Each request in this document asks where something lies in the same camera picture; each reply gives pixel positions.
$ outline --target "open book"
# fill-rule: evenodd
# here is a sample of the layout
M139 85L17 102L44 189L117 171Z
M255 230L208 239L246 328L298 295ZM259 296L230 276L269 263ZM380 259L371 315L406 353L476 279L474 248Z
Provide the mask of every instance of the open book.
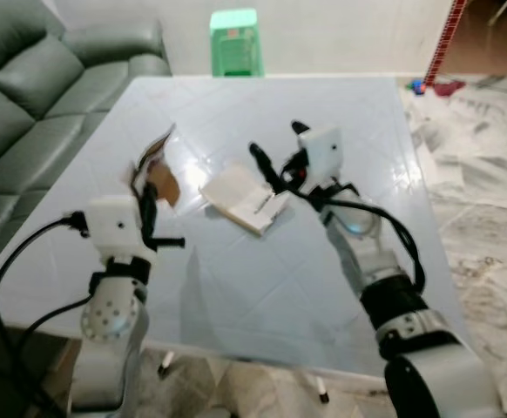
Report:
M231 165L199 190L221 213L262 235L286 207L288 192L278 195L242 165Z

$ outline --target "marble floor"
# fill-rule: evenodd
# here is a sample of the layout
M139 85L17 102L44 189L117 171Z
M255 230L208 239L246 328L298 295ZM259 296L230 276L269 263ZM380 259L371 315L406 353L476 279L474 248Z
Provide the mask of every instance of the marble floor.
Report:
M507 78L465 76L451 98L433 91L402 102L474 347L507 412ZM313 378L295 371L181 356L159 381L162 353L145 352L139 417L194 417L225 405L247 417L395 417L382 380Z

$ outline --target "white table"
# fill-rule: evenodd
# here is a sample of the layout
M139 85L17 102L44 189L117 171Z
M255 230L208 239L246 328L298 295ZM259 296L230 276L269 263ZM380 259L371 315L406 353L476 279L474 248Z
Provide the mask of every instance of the white table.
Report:
M0 256L43 223L85 207L94 196L126 192L117 181L129 159L176 122L166 159L181 188L172 210L159 205L156 234L185 236L185 250L165 249L152 272L149 346L215 352L234 358L381 375L365 313L341 275L335 251L311 207L291 206L259 239L222 218L198 194L233 161L254 169L257 141L275 166L296 149L293 118L339 125L342 180L405 223L428 275L424 296L464 338L450 270L422 174L391 78L140 78ZM387 226L403 266L412 264ZM76 233L58 230L29 247L4 278L5 320L27 326L86 294L98 256ZM46 323L51 334L79 336L79 311Z

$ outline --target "white wall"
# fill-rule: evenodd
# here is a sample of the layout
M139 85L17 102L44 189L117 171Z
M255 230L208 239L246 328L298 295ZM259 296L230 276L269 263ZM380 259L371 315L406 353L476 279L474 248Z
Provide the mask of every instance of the white wall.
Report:
M211 72L209 19L254 7L266 73L423 74L452 0L46 0L70 28L157 17L175 74Z

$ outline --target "green plastic stool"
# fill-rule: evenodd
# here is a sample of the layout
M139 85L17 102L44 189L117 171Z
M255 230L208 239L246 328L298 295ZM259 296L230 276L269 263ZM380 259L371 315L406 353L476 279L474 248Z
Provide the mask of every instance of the green plastic stool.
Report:
M214 77L263 77L255 9L215 11L210 29Z

